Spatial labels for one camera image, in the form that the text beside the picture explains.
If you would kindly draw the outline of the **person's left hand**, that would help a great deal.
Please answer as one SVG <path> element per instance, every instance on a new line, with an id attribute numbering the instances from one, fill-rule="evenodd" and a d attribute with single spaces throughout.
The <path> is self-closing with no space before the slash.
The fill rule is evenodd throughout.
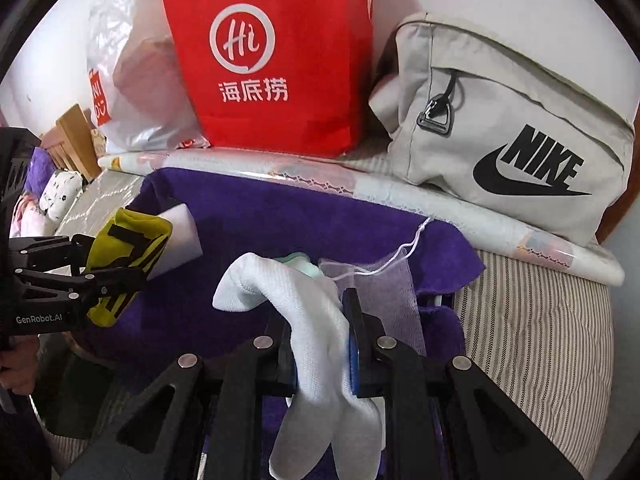
<path id="1" fill-rule="evenodd" d="M 35 387 L 40 341 L 37 335 L 13 336 L 10 341 L 11 348 L 1 352 L 1 387 L 28 396 Z"/>

